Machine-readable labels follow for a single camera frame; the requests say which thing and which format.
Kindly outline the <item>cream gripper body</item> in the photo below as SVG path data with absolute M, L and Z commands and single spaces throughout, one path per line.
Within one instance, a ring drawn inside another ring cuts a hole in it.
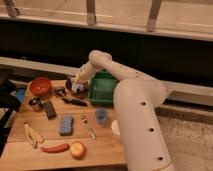
M 82 65 L 77 73 L 75 74 L 75 83 L 81 83 L 83 81 L 88 80 L 92 74 L 92 66 L 90 63 L 86 63 Z

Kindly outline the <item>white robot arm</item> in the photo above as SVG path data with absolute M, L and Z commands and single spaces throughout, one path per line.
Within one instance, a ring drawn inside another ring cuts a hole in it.
M 113 104 L 128 170 L 175 171 L 155 113 L 171 91 L 162 81 L 113 61 L 109 53 L 92 50 L 88 58 L 76 73 L 77 83 L 101 70 L 119 81 Z

